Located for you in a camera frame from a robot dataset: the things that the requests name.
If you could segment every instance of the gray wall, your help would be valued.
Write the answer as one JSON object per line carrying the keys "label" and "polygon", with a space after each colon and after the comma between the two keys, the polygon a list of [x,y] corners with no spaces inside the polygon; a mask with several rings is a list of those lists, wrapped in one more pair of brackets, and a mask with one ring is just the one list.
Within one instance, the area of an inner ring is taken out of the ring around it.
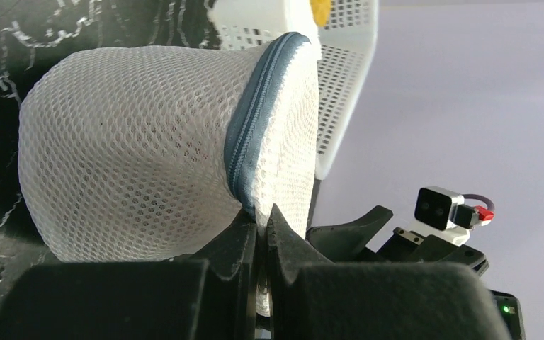
{"label": "gray wall", "polygon": [[528,339],[544,339],[544,3],[396,6],[415,3],[383,3],[314,225],[384,205],[395,217],[375,249],[413,218],[420,187],[485,194],[496,220],[469,243],[491,261],[484,281],[517,295]]}

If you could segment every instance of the perforated plastic basket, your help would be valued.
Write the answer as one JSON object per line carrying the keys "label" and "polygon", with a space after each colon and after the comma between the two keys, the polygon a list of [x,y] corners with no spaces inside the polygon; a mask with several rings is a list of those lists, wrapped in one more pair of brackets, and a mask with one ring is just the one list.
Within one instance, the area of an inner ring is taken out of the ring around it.
{"label": "perforated plastic basket", "polygon": [[293,31],[320,44],[316,177],[328,175],[365,81],[376,47],[378,0],[333,0],[318,28],[309,0],[217,0],[209,12],[221,48],[242,50]]}

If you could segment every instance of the gray cable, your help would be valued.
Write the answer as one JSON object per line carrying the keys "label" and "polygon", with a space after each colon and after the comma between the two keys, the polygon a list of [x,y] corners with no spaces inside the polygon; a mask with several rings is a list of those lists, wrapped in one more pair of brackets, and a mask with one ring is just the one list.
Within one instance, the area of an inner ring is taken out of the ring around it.
{"label": "gray cable", "polygon": [[478,200],[483,202],[487,206],[488,211],[495,212],[495,204],[493,204],[493,201],[489,198],[484,197],[483,195],[477,195],[476,193],[466,193],[463,196],[466,200]]}

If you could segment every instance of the black chalkboard surface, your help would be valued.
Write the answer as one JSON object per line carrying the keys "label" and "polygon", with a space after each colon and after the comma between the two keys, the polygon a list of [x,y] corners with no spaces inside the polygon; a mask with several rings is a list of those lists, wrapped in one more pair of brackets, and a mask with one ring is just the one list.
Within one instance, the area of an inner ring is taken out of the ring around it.
{"label": "black chalkboard surface", "polygon": [[178,45],[215,49],[204,0],[0,0],[0,299],[30,266],[57,259],[26,209],[17,172],[26,94],[73,52]]}

